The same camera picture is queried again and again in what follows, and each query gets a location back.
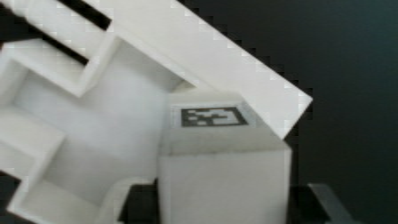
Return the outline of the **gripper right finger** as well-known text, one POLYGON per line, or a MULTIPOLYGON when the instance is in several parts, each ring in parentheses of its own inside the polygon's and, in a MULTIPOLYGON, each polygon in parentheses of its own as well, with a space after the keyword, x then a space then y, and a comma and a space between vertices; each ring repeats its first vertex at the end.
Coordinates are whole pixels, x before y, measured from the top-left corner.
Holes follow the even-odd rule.
POLYGON ((323 184, 290 186, 288 224, 327 224, 330 221, 321 199, 314 192, 314 189, 323 187, 323 184))

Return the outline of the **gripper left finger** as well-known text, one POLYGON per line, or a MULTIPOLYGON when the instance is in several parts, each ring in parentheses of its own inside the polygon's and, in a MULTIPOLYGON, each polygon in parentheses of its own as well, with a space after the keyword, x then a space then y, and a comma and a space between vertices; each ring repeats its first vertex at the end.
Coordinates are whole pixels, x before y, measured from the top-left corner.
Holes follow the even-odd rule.
POLYGON ((153 184, 131 186, 119 221, 122 224, 158 224, 158 193, 153 184))

